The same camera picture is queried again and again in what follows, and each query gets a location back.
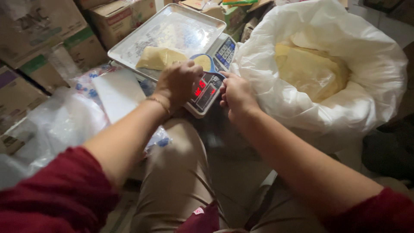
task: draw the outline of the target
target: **metal tray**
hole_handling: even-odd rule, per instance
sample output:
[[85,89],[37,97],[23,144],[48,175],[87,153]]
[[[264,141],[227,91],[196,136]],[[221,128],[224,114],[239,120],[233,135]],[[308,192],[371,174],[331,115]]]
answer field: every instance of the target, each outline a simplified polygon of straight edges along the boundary
[[171,3],[109,50],[108,56],[157,81],[159,70],[135,68],[146,46],[181,49],[187,55],[206,53],[225,28],[221,20]]

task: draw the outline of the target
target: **maroon sleeve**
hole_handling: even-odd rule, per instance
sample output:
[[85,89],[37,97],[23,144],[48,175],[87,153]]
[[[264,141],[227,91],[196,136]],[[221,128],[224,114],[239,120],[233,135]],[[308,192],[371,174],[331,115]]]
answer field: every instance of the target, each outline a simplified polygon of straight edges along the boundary
[[0,192],[0,232],[99,232],[118,200],[98,161],[82,147],[68,148]]
[[414,232],[414,204],[385,188],[324,225],[330,232]]

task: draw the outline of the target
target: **leg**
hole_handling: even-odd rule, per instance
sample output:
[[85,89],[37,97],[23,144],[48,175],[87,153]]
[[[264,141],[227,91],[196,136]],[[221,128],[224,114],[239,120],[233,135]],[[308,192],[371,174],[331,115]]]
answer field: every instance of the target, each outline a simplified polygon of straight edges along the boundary
[[272,186],[274,195],[271,204],[251,233],[326,232],[316,216],[292,198],[280,178]]
[[[200,206],[215,200],[206,152],[193,126],[181,119],[164,125],[172,143],[147,161],[131,232],[174,232]],[[220,225],[225,227],[223,217]]]

